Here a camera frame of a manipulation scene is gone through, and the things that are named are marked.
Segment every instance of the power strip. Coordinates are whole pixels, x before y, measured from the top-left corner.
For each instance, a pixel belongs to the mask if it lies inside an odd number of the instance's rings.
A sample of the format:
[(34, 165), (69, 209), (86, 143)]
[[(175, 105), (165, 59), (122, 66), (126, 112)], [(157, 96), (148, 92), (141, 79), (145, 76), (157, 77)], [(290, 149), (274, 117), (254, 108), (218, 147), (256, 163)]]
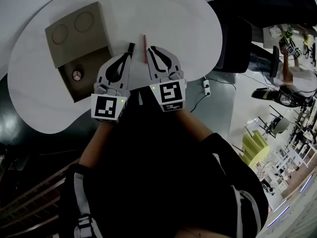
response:
[(205, 95), (210, 96), (210, 86), (209, 86), (209, 80), (208, 79), (204, 79), (203, 80), (203, 87), (204, 87), (204, 90), (205, 90)]

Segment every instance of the white table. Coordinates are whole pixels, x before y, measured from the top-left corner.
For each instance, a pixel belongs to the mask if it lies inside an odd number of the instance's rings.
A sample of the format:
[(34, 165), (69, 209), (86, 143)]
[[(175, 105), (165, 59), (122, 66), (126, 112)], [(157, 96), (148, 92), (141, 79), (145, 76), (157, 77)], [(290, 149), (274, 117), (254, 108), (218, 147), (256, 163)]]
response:
[(136, 43), (129, 89), (149, 85), (143, 64), (142, 34), (148, 45), (165, 48), (180, 60), (185, 78), (193, 81), (216, 65), (222, 47), (219, 20), (204, 0), (53, 0), (27, 25), (9, 63), (8, 88), (22, 119), (37, 131), (57, 133), (90, 109), (90, 98), (73, 103), (55, 69), (44, 29), (92, 2), (102, 4), (115, 55)]

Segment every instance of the wall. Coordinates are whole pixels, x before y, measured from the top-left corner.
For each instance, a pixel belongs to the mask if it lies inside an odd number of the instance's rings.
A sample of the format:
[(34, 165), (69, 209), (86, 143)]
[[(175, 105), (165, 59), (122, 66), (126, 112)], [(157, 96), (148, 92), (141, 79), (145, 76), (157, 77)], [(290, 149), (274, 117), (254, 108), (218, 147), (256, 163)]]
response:
[(24, 27), (51, 0), (0, 0), (0, 80), (8, 70), (12, 49)]

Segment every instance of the strap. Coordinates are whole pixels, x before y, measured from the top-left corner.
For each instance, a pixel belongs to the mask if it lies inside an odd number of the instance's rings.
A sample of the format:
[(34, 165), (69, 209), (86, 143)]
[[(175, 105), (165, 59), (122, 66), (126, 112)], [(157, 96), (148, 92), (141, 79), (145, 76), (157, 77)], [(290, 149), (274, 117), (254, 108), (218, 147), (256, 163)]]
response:
[(243, 237), (243, 225), (242, 225), (242, 215), (241, 215), (241, 195), (240, 192), (236, 190), (236, 188), (231, 185), (234, 191), (234, 195), (236, 196), (237, 201), (237, 238)]
[[(224, 175), (226, 175), (225, 171), (223, 170), (221, 166), (219, 155), (216, 153), (213, 153), (212, 155), (218, 161)], [(231, 187), (233, 188), (234, 195), (236, 197), (236, 202), (237, 202), (237, 238), (243, 237), (243, 224), (242, 224), (242, 215), (241, 215), (241, 199), (244, 199), (243, 196), (245, 196), (251, 202), (253, 212), (257, 222), (257, 228), (258, 228), (257, 234), (258, 234), (261, 231), (261, 218), (260, 218), (259, 208), (255, 199), (248, 192), (244, 190), (238, 191), (233, 185), (231, 185)]]
[(97, 238), (103, 238), (96, 220), (91, 217), (89, 203), (84, 191), (83, 178), (84, 176), (79, 173), (74, 174), (75, 195), (81, 214), (81, 217), (78, 219), (78, 226), (74, 229), (74, 237), (92, 238), (94, 234)]
[(257, 226), (258, 226), (258, 232), (257, 232), (257, 234), (258, 234), (261, 231), (261, 218), (260, 218), (260, 212), (259, 212), (259, 208), (258, 208), (257, 202), (251, 196), (251, 194), (248, 193), (247, 191), (240, 190), (239, 192), (240, 192), (240, 194), (244, 195), (252, 204), (252, 208), (253, 208), (254, 215), (255, 215), (255, 218), (256, 218), (256, 222), (257, 222)]

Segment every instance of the cardboard box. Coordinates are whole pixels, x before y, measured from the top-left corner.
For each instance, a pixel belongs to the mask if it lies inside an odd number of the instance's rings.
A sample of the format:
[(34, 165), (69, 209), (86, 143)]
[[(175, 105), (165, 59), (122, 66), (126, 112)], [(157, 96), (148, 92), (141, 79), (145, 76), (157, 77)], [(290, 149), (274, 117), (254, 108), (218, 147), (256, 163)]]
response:
[[(100, 67), (112, 57), (100, 3), (61, 18), (45, 34), (55, 68), (74, 102), (90, 96)], [(73, 73), (80, 77), (75, 80)]]

